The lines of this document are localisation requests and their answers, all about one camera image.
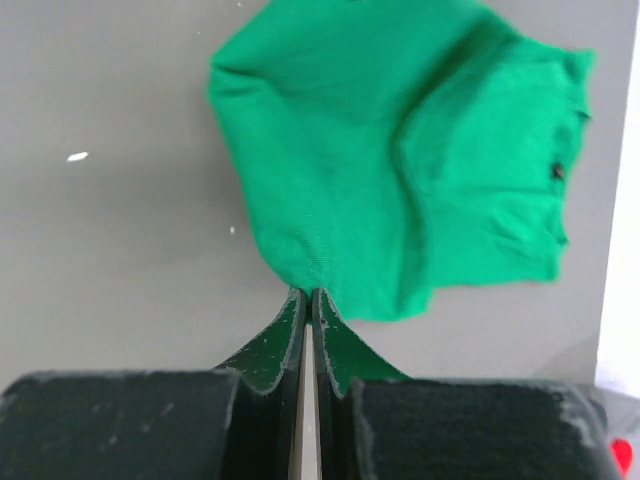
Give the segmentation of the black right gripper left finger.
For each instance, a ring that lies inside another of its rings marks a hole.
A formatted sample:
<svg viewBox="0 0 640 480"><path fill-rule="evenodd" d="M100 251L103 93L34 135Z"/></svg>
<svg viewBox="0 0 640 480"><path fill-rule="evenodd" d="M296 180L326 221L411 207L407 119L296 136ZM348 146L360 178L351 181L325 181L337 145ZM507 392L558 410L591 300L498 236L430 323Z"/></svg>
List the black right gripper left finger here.
<svg viewBox="0 0 640 480"><path fill-rule="evenodd" d="M287 479L306 295L205 370L48 371L1 396L5 479Z"/></svg>

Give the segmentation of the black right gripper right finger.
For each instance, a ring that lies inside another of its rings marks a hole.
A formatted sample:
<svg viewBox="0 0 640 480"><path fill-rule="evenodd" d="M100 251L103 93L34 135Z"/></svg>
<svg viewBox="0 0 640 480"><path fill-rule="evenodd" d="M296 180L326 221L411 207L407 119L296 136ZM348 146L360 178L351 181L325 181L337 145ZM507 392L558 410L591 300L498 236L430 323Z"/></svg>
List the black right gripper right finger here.
<svg viewBox="0 0 640 480"><path fill-rule="evenodd" d="M546 380L413 379L311 301L324 479L619 479L601 416Z"/></svg>

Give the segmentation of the green t shirt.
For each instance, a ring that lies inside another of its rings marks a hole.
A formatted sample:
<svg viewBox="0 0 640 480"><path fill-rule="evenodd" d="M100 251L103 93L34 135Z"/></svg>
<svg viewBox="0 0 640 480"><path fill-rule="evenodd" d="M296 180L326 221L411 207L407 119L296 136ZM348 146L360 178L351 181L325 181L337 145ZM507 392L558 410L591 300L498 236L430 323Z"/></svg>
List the green t shirt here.
<svg viewBox="0 0 640 480"><path fill-rule="evenodd" d="M558 277L593 63L477 1L273 1L209 97L269 267L394 321Z"/></svg>

